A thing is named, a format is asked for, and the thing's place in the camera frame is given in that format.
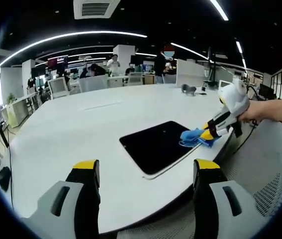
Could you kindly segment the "person's right hand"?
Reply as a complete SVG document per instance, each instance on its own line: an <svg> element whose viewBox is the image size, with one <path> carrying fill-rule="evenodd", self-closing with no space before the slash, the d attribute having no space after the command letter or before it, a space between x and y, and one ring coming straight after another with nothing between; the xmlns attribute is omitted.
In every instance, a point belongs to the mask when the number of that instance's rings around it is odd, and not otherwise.
<svg viewBox="0 0 282 239"><path fill-rule="evenodd" d="M239 121L262 121L264 103L262 101L250 101L249 107L241 115L238 116Z"/></svg>

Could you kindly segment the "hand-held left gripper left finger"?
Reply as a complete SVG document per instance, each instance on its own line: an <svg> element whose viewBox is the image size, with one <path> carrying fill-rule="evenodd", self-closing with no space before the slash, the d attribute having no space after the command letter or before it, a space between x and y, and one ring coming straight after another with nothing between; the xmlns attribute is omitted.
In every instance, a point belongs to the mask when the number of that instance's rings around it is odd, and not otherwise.
<svg viewBox="0 0 282 239"><path fill-rule="evenodd" d="M45 192L36 211L21 221L41 239L97 239L99 185L99 161L81 161L66 180Z"/></svg>

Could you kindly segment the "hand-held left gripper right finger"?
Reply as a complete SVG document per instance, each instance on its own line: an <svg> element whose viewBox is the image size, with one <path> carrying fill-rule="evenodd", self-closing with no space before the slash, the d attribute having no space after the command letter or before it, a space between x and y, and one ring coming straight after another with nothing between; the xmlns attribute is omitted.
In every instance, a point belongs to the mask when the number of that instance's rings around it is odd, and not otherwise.
<svg viewBox="0 0 282 239"><path fill-rule="evenodd" d="M252 239L270 220L251 194L204 159L193 161L193 205L196 239Z"/></svg>

